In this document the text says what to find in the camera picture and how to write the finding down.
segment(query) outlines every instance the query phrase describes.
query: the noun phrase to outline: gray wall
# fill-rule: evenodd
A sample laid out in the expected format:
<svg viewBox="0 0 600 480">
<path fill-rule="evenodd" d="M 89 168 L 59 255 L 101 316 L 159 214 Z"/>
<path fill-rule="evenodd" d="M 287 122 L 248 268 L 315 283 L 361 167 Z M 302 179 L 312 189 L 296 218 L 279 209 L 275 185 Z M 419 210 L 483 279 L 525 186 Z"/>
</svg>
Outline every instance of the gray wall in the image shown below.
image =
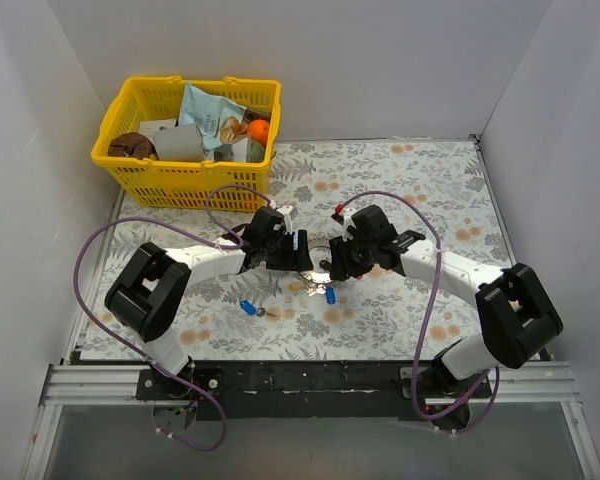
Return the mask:
<svg viewBox="0 0 600 480">
<path fill-rule="evenodd" d="M 600 454 L 600 2 L 554 1 L 484 133 L 487 169 L 520 261 L 565 323 Z"/>
<path fill-rule="evenodd" d="M 111 205 L 89 158 L 102 113 L 47 3 L 0 0 L 0 479 L 20 474 L 75 318 L 75 256 Z"/>
<path fill-rule="evenodd" d="M 550 0 L 49 0 L 108 104 L 130 75 L 275 78 L 279 139 L 482 132 Z"/>
</svg>

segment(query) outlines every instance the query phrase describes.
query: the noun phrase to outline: table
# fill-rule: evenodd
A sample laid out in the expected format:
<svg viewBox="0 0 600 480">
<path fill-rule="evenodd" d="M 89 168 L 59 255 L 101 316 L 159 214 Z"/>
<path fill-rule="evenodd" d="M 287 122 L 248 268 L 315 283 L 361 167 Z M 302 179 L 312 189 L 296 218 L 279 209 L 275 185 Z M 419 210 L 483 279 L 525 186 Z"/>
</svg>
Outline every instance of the table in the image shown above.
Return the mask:
<svg viewBox="0 0 600 480">
<path fill-rule="evenodd" d="M 507 241 L 491 198 L 480 158 L 471 141 L 378 140 L 278 143 L 272 160 L 269 195 L 278 205 L 294 203 L 297 228 L 309 240 L 338 235 L 329 218 L 334 207 L 355 193 L 386 190 L 404 195 L 443 236 L 443 249 L 473 260 L 510 266 Z M 364 197 L 353 206 L 375 203 L 398 231 L 431 234 L 403 204 Z M 125 196 L 120 216 L 142 215 L 167 221 L 206 238 L 222 233 L 205 211 L 140 207 Z M 251 214 L 221 212 L 229 225 Z M 131 341 L 134 338 L 103 306 L 104 295 L 137 246 L 184 247 L 190 240 L 146 223 L 116 227 L 94 303 L 98 317 Z M 335 285 L 337 301 L 292 292 L 294 273 L 263 267 L 240 276 L 222 276 L 191 285 L 174 328 L 185 351 L 209 360 L 409 360 L 429 297 L 430 285 L 375 267 L 362 280 Z M 248 300 L 277 317 L 246 315 Z M 78 344 L 80 360 L 130 360 L 133 352 L 92 323 Z M 438 296 L 423 358 L 480 331 L 475 310 L 445 292 Z"/>
</svg>

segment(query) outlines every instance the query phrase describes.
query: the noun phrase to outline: orange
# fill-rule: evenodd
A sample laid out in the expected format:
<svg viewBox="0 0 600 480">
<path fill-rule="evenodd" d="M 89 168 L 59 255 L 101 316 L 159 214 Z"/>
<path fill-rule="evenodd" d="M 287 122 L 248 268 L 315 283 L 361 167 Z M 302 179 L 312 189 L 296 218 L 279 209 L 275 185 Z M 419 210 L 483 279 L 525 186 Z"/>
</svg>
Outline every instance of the orange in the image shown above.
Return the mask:
<svg viewBox="0 0 600 480">
<path fill-rule="evenodd" d="M 253 140 L 266 147 L 267 138 L 269 138 L 269 122 L 262 119 L 254 120 L 247 127 L 247 133 Z"/>
</svg>

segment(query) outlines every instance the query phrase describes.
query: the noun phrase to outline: yellow plastic basket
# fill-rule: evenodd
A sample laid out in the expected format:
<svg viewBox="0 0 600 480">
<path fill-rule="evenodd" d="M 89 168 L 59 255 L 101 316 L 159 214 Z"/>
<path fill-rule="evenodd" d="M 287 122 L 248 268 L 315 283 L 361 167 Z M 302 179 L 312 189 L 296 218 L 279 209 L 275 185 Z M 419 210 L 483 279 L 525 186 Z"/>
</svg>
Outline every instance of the yellow plastic basket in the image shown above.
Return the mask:
<svg viewBox="0 0 600 480">
<path fill-rule="evenodd" d="M 163 162 L 145 158 L 109 157 L 112 139 L 136 132 L 143 120 L 178 118 L 184 86 L 190 81 L 213 95 L 223 95 L 236 103 L 271 112 L 269 139 L 261 163 Z M 280 83 L 275 80 L 249 80 L 226 77 L 224 81 L 184 80 L 173 77 L 131 77 L 111 103 L 100 126 L 100 135 L 91 157 L 106 168 L 140 205 L 152 207 L 204 208 L 215 188 L 230 183 L 245 185 L 266 193 L 273 142 L 280 124 Z M 217 210 L 253 212 L 263 201 L 246 190 L 226 189 L 211 202 Z"/>
</svg>

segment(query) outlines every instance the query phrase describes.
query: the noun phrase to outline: purple cable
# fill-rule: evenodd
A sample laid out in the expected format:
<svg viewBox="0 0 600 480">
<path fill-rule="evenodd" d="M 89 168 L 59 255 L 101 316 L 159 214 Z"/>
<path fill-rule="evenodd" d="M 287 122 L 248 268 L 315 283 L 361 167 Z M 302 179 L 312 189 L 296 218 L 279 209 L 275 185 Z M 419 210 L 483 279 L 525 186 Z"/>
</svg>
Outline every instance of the purple cable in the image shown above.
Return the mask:
<svg viewBox="0 0 600 480">
<path fill-rule="evenodd" d="M 426 413 L 424 413 L 420 410 L 420 407 L 418 405 L 418 397 L 417 397 L 417 393 L 416 393 L 416 387 L 417 387 L 417 383 L 418 383 L 417 382 L 418 367 L 420 366 L 420 355 L 422 354 L 422 348 L 424 346 L 424 340 L 426 338 L 427 327 L 429 326 L 429 320 L 431 319 L 431 314 L 433 313 L 433 306 L 436 302 L 436 295 L 438 294 L 438 290 L 440 288 L 440 274 L 442 271 L 442 251 L 441 251 L 442 240 L 440 238 L 440 234 L 438 233 L 438 231 L 431 224 L 431 222 L 422 214 L 422 212 L 420 212 L 420 210 L 418 210 L 415 207 L 415 205 L 412 205 L 407 200 L 405 200 L 404 198 L 402 198 L 399 195 L 396 195 L 395 193 L 383 192 L 382 190 L 369 190 L 367 192 L 362 192 L 362 193 L 358 193 L 358 194 L 354 195 L 353 197 L 344 201 L 342 203 L 342 206 L 346 207 L 354 200 L 357 200 L 358 198 L 364 197 L 367 195 L 384 195 L 386 197 L 391 197 L 391 198 L 394 198 L 394 199 L 404 203 L 407 207 L 409 207 L 411 210 L 413 210 L 413 212 L 418 216 L 418 218 L 420 218 L 420 220 L 422 220 L 424 222 L 424 224 L 427 226 L 427 228 L 429 229 L 429 231 L 431 232 L 431 234 L 433 235 L 433 237 L 436 240 L 436 248 L 438 249 L 438 253 L 436 254 L 436 269 L 435 269 L 435 274 L 433 276 L 433 286 L 431 288 L 431 295 L 429 296 L 429 302 L 427 303 L 427 309 L 425 310 L 425 313 L 424 313 L 424 318 L 422 320 L 422 327 L 420 328 L 420 335 L 418 336 L 418 343 L 416 344 L 416 351 L 415 351 L 415 354 L 413 357 L 413 367 L 412 367 L 412 375 L 411 375 L 411 392 L 412 392 L 411 405 L 413 407 L 413 410 L 416 412 L 416 414 L 420 418 L 422 418 L 424 420 L 430 420 L 430 421 L 438 420 L 446 415 L 449 415 L 451 412 L 453 412 L 460 406 L 464 405 L 469 400 L 471 395 L 473 395 L 473 393 L 478 389 L 478 387 L 480 386 L 482 381 L 487 378 L 487 376 L 489 375 L 489 370 L 485 370 L 484 372 L 482 372 L 480 377 L 471 386 L 471 388 L 464 395 L 462 395 L 460 398 L 458 398 L 458 400 L 456 400 L 452 405 L 445 408 L 442 412 L 435 413 L 433 415 L 427 415 Z M 491 395 L 491 399 L 489 400 L 489 403 L 487 404 L 485 411 L 478 418 L 478 420 L 473 422 L 471 425 L 458 430 L 456 433 L 468 432 L 468 431 L 472 430 L 473 428 L 475 428 L 477 425 L 480 424 L 480 422 L 482 422 L 484 420 L 484 418 L 487 416 L 487 414 L 493 407 L 493 402 L 495 401 L 496 393 L 498 392 L 499 385 L 500 385 L 500 370 L 498 367 L 496 367 L 496 383 L 493 388 L 493 394 Z"/>
<path fill-rule="evenodd" d="M 265 195 L 261 194 L 260 192 L 257 192 L 249 187 L 245 187 L 242 185 L 225 185 L 223 187 L 217 188 L 215 189 L 213 192 L 211 192 L 211 194 L 209 195 L 209 197 L 207 198 L 207 202 L 206 202 L 206 209 L 207 209 L 207 213 L 209 214 L 209 216 L 211 217 L 211 219 L 217 224 L 219 225 L 223 230 L 225 230 L 227 233 L 230 233 L 231 235 L 233 235 L 237 240 L 238 240 L 238 245 L 227 245 L 227 246 L 223 246 L 223 249 L 226 250 L 238 250 L 240 248 L 242 248 L 244 242 L 242 241 L 242 238 L 240 238 L 240 236 L 235 233 L 233 230 L 231 230 L 231 228 L 229 228 L 227 225 L 225 225 L 224 223 L 222 223 L 220 220 L 218 220 L 212 213 L 211 213 L 211 208 L 210 208 L 210 199 L 220 190 L 224 190 L 225 188 L 229 188 L 229 187 L 233 187 L 233 188 L 241 188 L 241 189 L 245 189 L 245 190 L 249 190 L 252 193 L 255 193 L 256 195 L 259 195 L 260 197 L 264 198 L 267 203 L 270 203 L 269 198 L 267 198 Z M 192 440 L 189 440 L 188 438 L 179 435 L 177 433 L 168 431 L 166 429 L 162 429 L 163 431 L 165 431 L 168 435 L 171 435 L 173 438 L 175 438 L 176 440 L 181 441 L 182 443 L 185 443 L 186 445 L 190 446 L 191 448 L 194 448 L 196 450 L 200 450 L 202 452 L 210 452 L 212 450 L 215 450 L 216 448 L 218 448 L 222 442 L 224 441 L 226 435 L 227 435 L 227 416 L 224 413 L 224 410 L 222 409 L 222 406 L 220 405 L 220 403 L 218 403 L 218 401 L 213 398 L 209 393 L 207 393 L 205 390 L 203 390 L 202 388 L 194 385 L 193 383 L 187 382 L 186 380 L 178 377 L 177 375 L 174 375 L 173 373 L 169 372 L 168 370 L 166 370 L 164 367 L 162 367 L 160 364 L 158 364 L 157 362 L 153 361 L 145 352 L 142 351 L 142 349 L 138 348 L 137 346 L 135 346 L 133 343 L 129 342 L 128 340 L 126 340 L 125 338 L 123 338 L 121 335 L 118 335 L 116 332 L 114 332 L 113 330 L 111 330 L 109 327 L 107 327 L 104 323 L 102 323 L 98 317 L 96 317 L 94 315 L 94 313 L 91 311 L 91 309 L 89 308 L 89 306 L 86 304 L 86 302 L 84 301 L 84 298 L 82 298 L 82 294 L 80 293 L 80 266 L 82 265 L 82 260 L 84 259 L 85 254 L 87 253 L 87 250 L 89 249 L 89 247 L 91 246 L 91 244 L 93 243 L 93 241 L 105 230 L 118 225 L 119 223 L 125 223 L 125 222 L 147 222 L 147 223 L 153 223 L 156 225 L 160 225 L 161 227 L 165 227 L 169 230 L 173 230 L 174 232 L 180 233 L 182 235 L 184 235 L 185 237 L 188 237 L 192 240 L 195 240 L 197 242 L 200 242 L 204 245 L 207 245 L 209 247 L 216 247 L 216 244 L 210 240 L 207 240 L 206 238 L 202 238 L 199 237 L 198 235 L 195 235 L 193 233 L 187 232 L 186 230 L 183 230 L 179 227 L 176 227 L 174 225 L 171 225 L 169 223 L 163 222 L 161 220 L 156 220 L 153 218 L 149 218 L 149 217 L 126 217 L 126 218 L 118 218 L 117 220 L 113 220 L 112 222 L 109 222 L 105 225 L 103 225 L 102 227 L 98 228 L 95 232 L 93 232 L 91 234 L 91 236 L 87 239 L 87 241 L 85 242 L 85 244 L 83 245 L 82 249 L 80 250 L 80 253 L 78 254 L 78 258 L 76 259 L 76 265 L 73 269 L 73 292 L 75 293 L 76 299 L 78 300 L 78 304 L 80 305 L 80 307 L 82 308 L 82 310 L 84 310 L 84 312 L 87 314 L 87 316 L 93 321 L 93 323 L 95 323 L 98 327 L 100 327 L 102 330 L 104 330 L 107 334 L 111 335 L 113 338 L 115 338 L 116 340 L 118 340 L 120 343 L 122 343 L 123 345 L 129 347 L 131 350 L 133 350 L 134 352 L 136 352 L 138 355 L 142 356 L 146 361 L 150 362 L 153 367 L 158 370 L 161 374 L 163 374 L 165 377 L 169 377 L 179 383 L 181 383 L 182 385 L 188 387 L 189 389 L 199 393 L 200 395 L 202 395 L 203 397 L 205 397 L 207 400 L 209 400 L 211 402 L 211 404 L 216 408 L 216 410 L 218 410 L 218 413 L 220 414 L 220 418 L 222 420 L 222 433 L 220 435 L 220 438 L 212 445 L 200 445 Z"/>
</svg>

